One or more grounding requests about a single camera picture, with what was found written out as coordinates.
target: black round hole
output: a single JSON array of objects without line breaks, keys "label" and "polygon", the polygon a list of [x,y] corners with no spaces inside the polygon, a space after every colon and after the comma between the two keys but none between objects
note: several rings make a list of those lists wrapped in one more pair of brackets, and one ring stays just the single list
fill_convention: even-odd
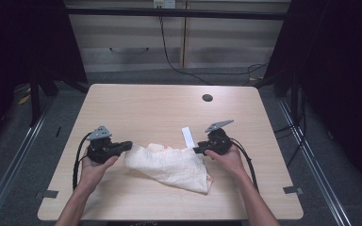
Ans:
[{"label": "black round hole", "polygon": [[206,101],[206,102],[211,102],[211,101],[213,101],[213,96],[210,94],[205,94],[205,95],[203,95],[202,99],[204,99],[204,101]]}]

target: metal frame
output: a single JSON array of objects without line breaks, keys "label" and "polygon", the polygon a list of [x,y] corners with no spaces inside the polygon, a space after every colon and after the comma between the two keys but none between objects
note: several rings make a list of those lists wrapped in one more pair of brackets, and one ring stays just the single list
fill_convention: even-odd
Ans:
[{"label": "metal frame", "polygon": [[47,107],[42,112],[40,118],[36,121],[34,126],[28,129],[28,132],[23,140],[22,145],[20,146],[19,150],[17,151],[16,155],[14,156],[13,160],[10,163],[4,177],[0,182],[0,209],[2,204],[5,201],[17,175],[20,172],[21,166],[25,161],[25,158],[28,155],[28,152],[33,144],[35,138],[37,137],[38,133],[40,132],[42,125],[45,121],[46,113],[51,108],[52,103],[54,102],[54,98],[50,98],[50,102],[47,104]]},{"label": "metal frame", "polygon": [[296,126],[294,123],[294,119],[290,115],[290,109],[285,100],[279,101],[279,105],[284,113],[285,118],[288,121],[290,128],[292,129],[293,135],[295,136],[296,141],[298,144],[302,143],[302,154],[304,155],[304,159],[306,160],[307,165],[309,166],[313,176],[319,186],[322,196],[325,198],[325,201],[328,204],[328,207],[333,214],[335,221],[337,222],[338,226],[345,226],[349,225],[352,226],[352,223],[349,221],[349,218],[341,204],[337,194],[335,193],[334,189],[329,184],[319,162],[316,159],[313,151],[311,150],[310,146],[308,145],[307,140],[304,138],[304,134],[300,127]]},{"label": "metal frame", "polygon": [[283,21],[289,15],[278,12],[251,11],[220,11],[170,8],[20,8],[27,13],[65,13],[79,15],[111,15],[111,16],[158,16],[158,17],[194,17],[194,18],[224,18]]}]

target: person's left hand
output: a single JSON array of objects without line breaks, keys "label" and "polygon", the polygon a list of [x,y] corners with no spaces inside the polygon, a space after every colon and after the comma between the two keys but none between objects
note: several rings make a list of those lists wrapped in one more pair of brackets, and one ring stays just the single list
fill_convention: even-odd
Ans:
[{"label": "person's left hand", "polygon": [[117,159],[119,159],[118,156],[112,156],[104,164],[99,164],[88,157],[83,158],[81,178],[77,187],[81,186],[92,193],[101,182],[106,170],[113,166]]}]

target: crumpled white fabric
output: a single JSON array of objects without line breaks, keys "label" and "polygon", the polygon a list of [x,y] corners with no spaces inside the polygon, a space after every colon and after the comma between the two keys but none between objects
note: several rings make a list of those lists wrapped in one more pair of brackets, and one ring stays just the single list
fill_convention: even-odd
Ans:
[{"label": "crumpled white fabric", "polygon": [[192,148],[173,149],[160,144],[149,144],[145,149],[134,144],[125,152],[124,165],[169,185],[186,190],[208,193],[212,178],[207,174],[203,155]]}]

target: person's right hand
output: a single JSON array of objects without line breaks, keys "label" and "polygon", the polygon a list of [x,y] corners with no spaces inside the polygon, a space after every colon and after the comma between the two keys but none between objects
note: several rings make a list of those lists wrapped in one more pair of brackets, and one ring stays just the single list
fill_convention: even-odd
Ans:
[{"label": "person's right hand", "polygon": [[104,164],[99,164],[93,162],[88,157],[83,158],[79,186],[83,186],[92,193],[101,182],[106,170],[113,166],[117,159],[119,159],[118,156],[112,156]]},{"label": "person's right hand", "polygon": [[245,172],[245,168],[243,167],[242,160],[240,158],[240,151],[235,145],[232,145],[228,153],[225,155],[219,155],[211,150],[206,150],[205,154],[219,161],[233,176],[237,176],[239,173]]}]

